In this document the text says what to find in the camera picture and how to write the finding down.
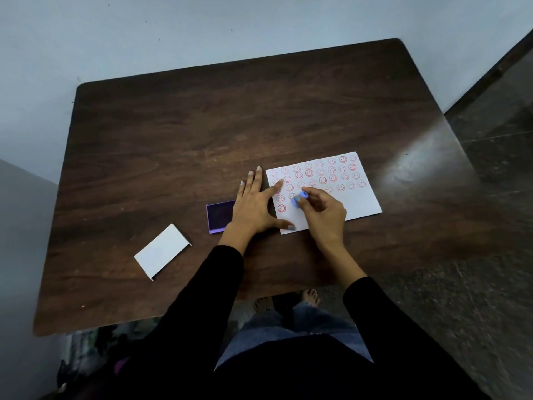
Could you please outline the person's left hand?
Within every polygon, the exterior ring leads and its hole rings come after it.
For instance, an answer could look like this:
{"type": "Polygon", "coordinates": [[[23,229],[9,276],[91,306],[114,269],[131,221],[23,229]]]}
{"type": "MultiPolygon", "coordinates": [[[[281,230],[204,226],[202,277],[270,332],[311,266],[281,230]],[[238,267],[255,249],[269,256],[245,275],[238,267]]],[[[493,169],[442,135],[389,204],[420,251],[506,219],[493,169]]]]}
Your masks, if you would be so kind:
{"type": "Polygon", "coordinates": [[[271,198],[282,188],[283,180],[269,187],[257,195],[252,194],[252,183],[255,171],[249,171],[243,198],[234,204],[232,220],[226,226],[219,242],[219,246],[228,246],[244,255],[252,238],[263,232],[263,221],[272,216],[268,211],[271,198]]]}

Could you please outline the white ink pad lid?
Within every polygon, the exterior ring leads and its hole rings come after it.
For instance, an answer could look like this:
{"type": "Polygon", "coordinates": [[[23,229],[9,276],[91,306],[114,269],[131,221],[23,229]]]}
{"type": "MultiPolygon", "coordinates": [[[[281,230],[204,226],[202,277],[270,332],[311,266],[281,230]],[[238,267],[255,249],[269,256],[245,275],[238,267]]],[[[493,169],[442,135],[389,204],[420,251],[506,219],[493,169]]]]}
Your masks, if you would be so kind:
{"type": "Polygon", "coordinates": [[[134,255],[134,259],[153,281],[155,276],[188,246],[191,246],[191,243],[174,224],[170,224],[134,255]]]}

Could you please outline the purple ink pad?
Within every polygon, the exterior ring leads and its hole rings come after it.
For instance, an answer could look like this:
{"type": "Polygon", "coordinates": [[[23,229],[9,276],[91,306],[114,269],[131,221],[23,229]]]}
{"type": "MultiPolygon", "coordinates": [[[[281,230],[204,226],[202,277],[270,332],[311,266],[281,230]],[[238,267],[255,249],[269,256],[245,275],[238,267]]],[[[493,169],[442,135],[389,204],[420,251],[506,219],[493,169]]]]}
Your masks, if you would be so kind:
{"type": "Polygon", "coordinates": [[[209,234],[222,233],[232,220],[235,200],[206,205],[209,234]]]}

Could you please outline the person's right hand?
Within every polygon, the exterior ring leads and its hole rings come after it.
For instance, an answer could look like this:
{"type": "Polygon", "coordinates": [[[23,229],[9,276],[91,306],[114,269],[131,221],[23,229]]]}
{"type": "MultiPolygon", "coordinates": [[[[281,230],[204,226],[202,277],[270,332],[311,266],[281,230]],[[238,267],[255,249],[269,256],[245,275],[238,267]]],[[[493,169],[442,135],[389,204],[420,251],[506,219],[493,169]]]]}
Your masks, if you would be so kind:
{"type": "Polygon", "coordinates": [[[308,223],[311,236],[317,247],[325,253],[344,248],[344,223],[347,211],[343,204],[322,189],[304,187],[309,198],[319,200],[319,215],[315,223],[308,223]]]}

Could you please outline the white paper with red stamps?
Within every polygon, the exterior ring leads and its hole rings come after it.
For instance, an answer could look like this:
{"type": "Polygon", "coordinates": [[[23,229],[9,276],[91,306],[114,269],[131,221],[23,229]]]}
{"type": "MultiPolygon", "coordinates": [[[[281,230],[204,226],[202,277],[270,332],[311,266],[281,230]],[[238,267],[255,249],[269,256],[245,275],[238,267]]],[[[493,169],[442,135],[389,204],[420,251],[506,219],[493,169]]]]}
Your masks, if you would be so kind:
{"type": "Polygon", "coordinates": [[[340,201],[347,211],[346,220],[382,213],[369,179],[356,152],[281,165],[265,171],[269,186],[280,180],[283,187],[272,197],[276,216],[288,220],[296,231],[308,229],[294,196],[303,196],[302,188],[322,189],[340,201]]]}

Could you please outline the person's left forearm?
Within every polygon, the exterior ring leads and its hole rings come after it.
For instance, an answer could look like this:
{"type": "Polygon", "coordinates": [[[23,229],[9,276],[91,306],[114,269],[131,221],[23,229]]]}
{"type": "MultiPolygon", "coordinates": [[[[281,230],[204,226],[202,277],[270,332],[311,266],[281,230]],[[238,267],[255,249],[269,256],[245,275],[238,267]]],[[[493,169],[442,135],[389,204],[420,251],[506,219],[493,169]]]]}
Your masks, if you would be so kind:
{"type": "Polygon", "coordinates": [[[243,279],[243,254],[236,246],[220,243],[211,250],[121,375],[134,383],[164,383],[213,373],[243,279]]]}

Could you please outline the person's blue jeans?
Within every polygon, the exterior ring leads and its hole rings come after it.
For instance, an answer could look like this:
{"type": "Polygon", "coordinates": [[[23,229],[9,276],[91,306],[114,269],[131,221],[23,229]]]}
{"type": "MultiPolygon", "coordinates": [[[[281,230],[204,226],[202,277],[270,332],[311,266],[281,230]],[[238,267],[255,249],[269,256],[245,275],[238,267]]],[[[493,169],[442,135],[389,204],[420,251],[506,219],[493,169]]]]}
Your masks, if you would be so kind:
{"type": "Polygon", "coordinates": [[[370,352],[353,322],[347,322],[333,316],[312,306],[309,302],[301,302],[294,306],[293,317],[294,325],[284,327],[283,316],[276,310],[268,309],[262,313],[256,313],[248,322],[244,323],[227,345],[217,361],[216,368],[230,358],[263,343],[320,334],[333,337],[352,351],[373,362],[370,352]]]}

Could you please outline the person's black top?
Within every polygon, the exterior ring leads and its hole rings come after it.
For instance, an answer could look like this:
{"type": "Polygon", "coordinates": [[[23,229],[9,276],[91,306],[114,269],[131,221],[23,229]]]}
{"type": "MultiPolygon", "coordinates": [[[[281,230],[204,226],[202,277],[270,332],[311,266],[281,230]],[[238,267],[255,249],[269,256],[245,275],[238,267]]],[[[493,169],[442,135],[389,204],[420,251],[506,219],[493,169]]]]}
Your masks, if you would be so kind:
{"type": "Polygon", "coordinates": [[[363,326],[369,358],[328,334],[283,338],[246,349],[216,367],[224,331],[150,334],[121,368],[83,400],[491,400],[430,336],[408,329],[407,344],[363,326]]]}

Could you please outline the dark patterned cloth bundle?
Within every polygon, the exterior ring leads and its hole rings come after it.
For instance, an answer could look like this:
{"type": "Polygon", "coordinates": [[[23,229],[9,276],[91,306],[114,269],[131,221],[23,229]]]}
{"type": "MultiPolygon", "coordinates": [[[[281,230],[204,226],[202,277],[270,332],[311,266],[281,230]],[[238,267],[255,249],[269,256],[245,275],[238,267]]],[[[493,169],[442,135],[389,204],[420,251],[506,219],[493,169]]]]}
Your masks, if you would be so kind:
{"type": "Polygon", "coordinates": [[[67,333],[62,337],[57,390],[64,392],[83,383],[107,366],[129,355],[134,344],[150,333],[160,317],[106,325],[67,333]]]}

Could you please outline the person's right forearm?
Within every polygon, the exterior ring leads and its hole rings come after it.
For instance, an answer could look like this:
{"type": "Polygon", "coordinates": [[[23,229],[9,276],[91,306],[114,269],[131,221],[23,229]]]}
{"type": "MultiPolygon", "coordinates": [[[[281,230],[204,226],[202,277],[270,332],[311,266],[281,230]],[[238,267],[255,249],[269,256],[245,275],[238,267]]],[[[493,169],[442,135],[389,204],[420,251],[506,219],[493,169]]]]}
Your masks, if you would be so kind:
{"type": "Polygon", "coordinates": [[[402,400],[491,400],[435,339],[357,265],[342,242],[321,246],[383,386],[402,400]]]}

